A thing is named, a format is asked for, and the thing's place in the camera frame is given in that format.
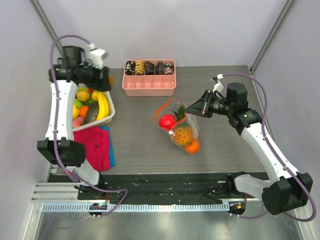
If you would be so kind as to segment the red apple toy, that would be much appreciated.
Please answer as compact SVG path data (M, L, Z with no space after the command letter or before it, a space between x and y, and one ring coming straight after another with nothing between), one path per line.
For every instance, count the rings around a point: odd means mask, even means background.
M176 123L176 118L172 114L165 114L159 119L159 126L163 129L170 130Z

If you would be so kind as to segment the clear zip top bag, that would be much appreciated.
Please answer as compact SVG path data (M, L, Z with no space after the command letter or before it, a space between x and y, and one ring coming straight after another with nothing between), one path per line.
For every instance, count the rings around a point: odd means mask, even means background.
M171 97L157 109L153 121L171 140L171 142L189 155L200 151L197 119L186 113L187 104Z

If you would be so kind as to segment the pineapple toy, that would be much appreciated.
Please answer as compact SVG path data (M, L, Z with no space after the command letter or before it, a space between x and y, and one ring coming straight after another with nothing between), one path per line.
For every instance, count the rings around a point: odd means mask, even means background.
M181 147L188 146L194 138L193 128L186 117L185 108L185 105L182 104L172 110L173 116L176 119L172 130L172 139Z

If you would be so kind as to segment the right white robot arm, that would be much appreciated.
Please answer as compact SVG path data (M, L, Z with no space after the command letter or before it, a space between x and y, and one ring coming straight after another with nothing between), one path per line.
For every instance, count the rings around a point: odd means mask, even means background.
M228 84L226 96L217 87L206 90L202 97L186 108L186 112L198 117L210 118L213 114L227 116L229 124L250 145L262 163L268 180L239 172L227 177L226 193L233 198L245 193L261 200L272 215L304 207L308 203L313 179L308 173L300 173L287 159L279 161L274 152L275 143L262 126L257 111L248 107L248 92L244 84Z

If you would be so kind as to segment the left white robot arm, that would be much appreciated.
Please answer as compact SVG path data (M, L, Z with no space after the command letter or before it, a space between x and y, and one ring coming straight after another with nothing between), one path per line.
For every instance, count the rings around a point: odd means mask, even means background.
M106 94L112 89L109 69L104 66L106 51L88 46L88 56L83 48L64 46L64 56L51 64L48 70L51 88L50 119L43 140L37 142L38 151L51 163L59 165L73 182L89 187L89 194L100 200L107 192L102 175L86 158L85 146L74 140L73 121L75 99L80 94L79 85L89 88L89 95L96 95L98 112L95 122L101 122L110 114Z

